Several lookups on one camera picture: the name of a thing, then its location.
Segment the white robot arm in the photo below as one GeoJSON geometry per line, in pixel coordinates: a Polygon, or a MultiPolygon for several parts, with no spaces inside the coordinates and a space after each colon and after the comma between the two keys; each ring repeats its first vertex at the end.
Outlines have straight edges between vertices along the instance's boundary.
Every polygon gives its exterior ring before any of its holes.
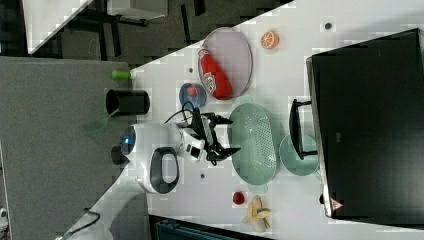
{"type": "Polygon", "coordinates": [[[141,193],[167,194],[179,181],[179,159],[216,165],[235,154],[217,139],[215,127],[232,121],[213,112],[182,109],[180,123],[138,123],[124,132],[121,156],[128,160],[115,182],[63,235],[55,240],[114,240],[110,227],[124,206],[141,193]]]}

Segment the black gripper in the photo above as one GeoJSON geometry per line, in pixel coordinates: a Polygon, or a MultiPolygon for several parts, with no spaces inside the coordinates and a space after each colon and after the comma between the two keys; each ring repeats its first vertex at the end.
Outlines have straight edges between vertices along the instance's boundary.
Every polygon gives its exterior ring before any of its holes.
{"type": "Polygon", "coordinates": [[[232,120],[213,112],[201,114],[198,108],[194,108],[192,113],[191,128],[205,141],[204,150],[207,153],[208,161],[223,161],[239,151],[239,148],[216,148],[215,130],[211,126],[212,123],[215,125],[230,125],[233,123],[232,120]]]}

